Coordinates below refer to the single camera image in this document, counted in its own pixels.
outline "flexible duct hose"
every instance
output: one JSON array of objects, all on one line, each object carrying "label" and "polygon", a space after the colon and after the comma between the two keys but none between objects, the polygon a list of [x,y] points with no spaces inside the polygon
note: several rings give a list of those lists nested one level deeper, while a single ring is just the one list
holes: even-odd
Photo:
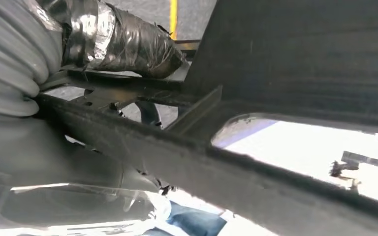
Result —
[{"label": "flexible duct hose", "polygon": [[0,0],[1,115],[34,115],[38,106],[29,97],[36,96],[38,84],[60,69],[62,29],[49,29],[34,3]]}]

